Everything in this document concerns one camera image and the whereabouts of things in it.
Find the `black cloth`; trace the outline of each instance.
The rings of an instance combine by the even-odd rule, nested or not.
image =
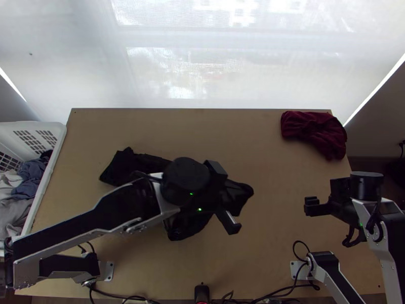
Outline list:
[[[127,147],[124,151],[116,152],[111,163],[100,175],[100,181],[121,186],[136,179],[135,171],[146,174],[164,172],[170,162],[157,156],[136,154]],[[205,205],[222,206],[233,216],[239,216],[242,207],[253,194],[253,188],[249,185],[227,179],[216,200],[207,204],[203,202],[201,207],[204,209]],[[180,241],[197,234],[208,224],[213,215],[213,211],[199,213],[197,210],[190,211],[189,208],[182,207],[179,213],[165,222],[169,239]]]
[[[136,154],[130,147],[124,151],[117,151],[114,158],[104,172],[100,175],[100,181],[113,186],[122,186],[134,179],[135,171],[146,174],[163,172],[171,161],[148,154]]]
[[[48,157],[48,159],[50,159],[52,156],[52,152],[53,152],[53,150],[48,150],[48,151],[42,152],[42,154],[39,158]]]

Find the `black cable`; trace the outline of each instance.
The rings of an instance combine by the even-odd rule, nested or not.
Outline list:
[[[83,246],[81,246],[81,245],[78,245],[78,247],[82,250],[82,253],[85,253],[85,252],[87,252],[87,250],[83,247]]]
[[[294,253],[295,257],[296,257],[297,259],[299,259],[301,262],[306,262],[305,259],[300,258],[300,257],[296,254],[296,252],[295,252],[295,246],[296,246],[297,244],[302,244],[302,245],[305,246],[305,248],[308,250],[308,252],[311,252],[311,251],[309,250],[309,247],[307,246],[307,244],[305,244],[303,241],[296,240],[296,241],[293,243],[293,253]]]
[[[374,206],[373,211],[370,214],[369,220],[366,224],[366,230],[370,234],[374,234],[374,225],[376,224],[377,221],[379,221],[380,218],[380,207],[381,207],[381,188],[379,186],[376,187],[376,195],[378,197],[377,202]],[[381,233],[384,233],[382,229],[379,229],[379,233],[381,236]]]
[[[252,304],[256,304],[257,302],[259,302],[259,301],[261,301],[261,300],[264,300],[264,299],[267,299],[267,298],[270,298],[270,297],[284,297],[284,296],[288,296],[290,293],[293,292],[293,290],[294,290],[296,287],[303,287],[302,285],[297,285],[298,275],[299,275],[301,269],[303,269],[304,266],[307,266],[307,265],[308,265],[308,262],[305,262],[305,263],[303,263],[303,264],[298,268],[298,271],[297,271],[297,273],[295,274],[294,284],[293,284],[292,286],[287,286],[287,287],[284,287],[284,288],[280,288],[280,289],[278,289],[278,290],[276,290],[276,291],[273,291],[273,292],[271,292],[271,293],[269,293],[269,294],[267,294],[267,295],[265,295],[265,296],[263,296],[263,297],[260,297],[260,298],[258,298],[258,299],[255,299],[255,300],[252,301]],[[282,291],[287,290],[287,289],[289,289],[289,291],[288,291],[287,293],[277,295],[279,292],[282,292]]]
[[[92,252],[93,252],[93,253],[96,253],[96,251],[94,250],[94,247],[93,247],[92,243],[90,243],[90,242],[86,242],[86,243],[90,245],[90,247],[92,248]]]
[[[101,295],[104,295],[104,296],[108,296],[108,297],[111,297],[111,298],[115,298],[115,299],[123,299],[124,301],[123,301],[122,304],[124,304],[124,303],[125,303],[126,301],[128,301],[128,300],[147,301],[147,302],[151,302],[152,304],[160,304],[158,301],[150,300],[150,299],[147,299],[147,298],[142,297],[142,296],[140,296],[140,295],[122,296],[122,295],[111,294],[111,293],[107,293],[107,292],[101,291],[101,290],[99,290],[99,289],[97,289],[97,288],[94,288],[93,286],[87,286],[87,287],[88,287],[91,291],[94,291],[94,292],[96,292],[96,293],[98,293],[98,294],[101,294]]]
[[[159,177],[151,176],[149,174],[146,174],[146,173],[138,171],[138,170],[135,170],[134,172],[132,172],[131,176],[132,175],[135,175],[135,176],[138,176],[138,177],[143,177],[143,178],[149,179],[149,180],[153,180],[153,181],[156,181],[158,183],[161,183],[161,181],[162,181],[162,179],[159,178]]]
[[[251,302],[251,304],[256,304],[257,302],[259,302],[259,301],[261,301],[261,300],[264,300],[264,299],[267,299],[267,298],[271,298],[271,297],[273,297],[273,298],[279,298],[279,297],[288,296],[289,294],[291,294],[291,293],[294,291],[295,288],[299,288],[299,287],[312,287],[312,288],[315,289],[316,291],[320,290],[320,287],[319,287],[318,285],[315,285],[312,281],[309,281],[308,284],[297,285],[298,275],[299,275],[301,269],[302,269],[305,265],[309,265],[308,261],[306,261],[306,260],[304,260],[303,258],[299,257],[299,256],[297,255],[297,253],[295,252],[295,246],[296,246],[297,244],[302,244],[302,245],[304,245],[305,248],[308,250],[308,252],[311,252],[311,251],[309,250],[308,245],[305,244],[303,241],[296,240],[296,241],[293,243],[293,253],[294,253],[295,257],[296,257],[297,259],[299,259],[300,261],[304,262],[304,263],[298,268],[298,271],[297,271],[297,273],[295,274],[294,284],[293,284],[292,286],[287,286],[287,287],[278,289],[278,290],[276,290],[276,291],[274,291],[274,292],[272,292],[272,293],[269,293],[269,294],[267,294],[267,295],[265,295],[265,296],[263,296],[263,297],[260,297],[260,298],[258,298],[258,299],[255,299],[255,300],[253,300],[253,301]],[[288,289],[289,289],[289,291],[288,291],[287,293],[277,295],[278,293],[280,293],[280,292],[282,292],[282,291],[284,291],[284,290],[288,290]]]
[[[92,297],[92,292],[93,292],[93,290],[91,289],[91,288],[89,288],[89,298],[90,298],[90,302],[92,303],[92,304],[95,304],[94,303],[94,300],[93,300],[93,297]]]

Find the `tabletop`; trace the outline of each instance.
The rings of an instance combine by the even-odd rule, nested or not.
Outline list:
[[[234,298],[258,298],[292,284],[292,244],[332,251],[360,294],[384,292],[377,258],[367,243],[341,245],[348,226],[332,216],[307,217],[305,196],[325,202],[331,178],[350,174],[347,158],[328,162],[311,145],[284,140],[283,110],[268,109],[72,109],[67,135],[33,232],[90,210],[112,186],[99,176],[117,150],[130,146],[173,160],[186,156],[218,161],[229,178],[255,191],[227,235],[216,217],[197,235],[171,242],[161,225],[130,236],[94,240],[100,260],[115,262],[111,282],[100,290],[153,299],[191,299],[194,286],[208,284],[212,297],[234,290]],[[79,255],[69,249],[66,254]],[[88,297],[71,279],[49,279],[17,294]],[[325,296],[325,287],[298,288],[291,296]]]

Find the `laundry basket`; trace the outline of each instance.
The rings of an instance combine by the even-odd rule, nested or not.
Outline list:
[[[22,229],[22,236],[31,231],[35,214],[48,186],[65,135],[66,127],[61,123],[0,123],[0,172],[11,169],[17,171],[21,162],[37,159],[42,152],[53,149]]]

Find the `red towel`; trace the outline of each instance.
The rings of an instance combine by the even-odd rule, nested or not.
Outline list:
[[[346,155],[346,131],[329,113],[286,111],[281,115],[281,134],[312,143],[327,160]]]

